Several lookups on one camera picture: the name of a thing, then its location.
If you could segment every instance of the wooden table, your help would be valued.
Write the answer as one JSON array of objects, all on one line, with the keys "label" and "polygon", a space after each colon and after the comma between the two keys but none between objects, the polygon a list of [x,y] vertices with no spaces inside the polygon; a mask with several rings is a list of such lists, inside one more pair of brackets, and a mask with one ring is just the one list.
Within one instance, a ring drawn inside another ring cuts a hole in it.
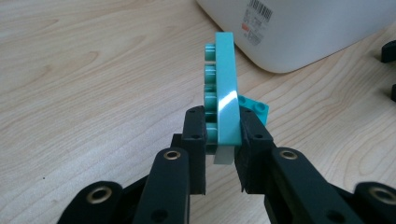
[{"label": "wooden table", "polygon": [[[204,44],[219,27],[193,1],[0,3],[0,223],[55,223],[87,185],[124,187],[203,104]],[[396,188],[396,23],[293,73],[236,51],[239,93],[270,106],[278,146],[301,150],[336,186]],[[191,223],[267,223],[263,197],[207,157]]]}]

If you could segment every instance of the black object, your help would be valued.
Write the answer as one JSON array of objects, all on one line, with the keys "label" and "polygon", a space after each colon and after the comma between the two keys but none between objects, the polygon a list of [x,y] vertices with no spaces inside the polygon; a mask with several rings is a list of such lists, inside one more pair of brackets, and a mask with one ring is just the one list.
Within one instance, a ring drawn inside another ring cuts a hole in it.
[{"label": "black object", "polygon": [[390,94],[390,99],[392,99],[392,101],[396,102],[396,84],[394,84],[392,86],[392,92]]},{"label": "black object", "polygon": [[396,40],[388,42],[381,49],[381,63],[396,61]]},{"label": "black object", "polygon": [[[243,145],[235,154],[242,190],[265,194],[273,223],[396,223],[396,189],[329,184],[299,151],[277,147],[256,114],[241,107]],[[205,194],[205,110],[186,112],[183,134],[157,154],[149,176],[122,189],[97,182],[67,206],[59,223],[189,223],[190,194]]]}]

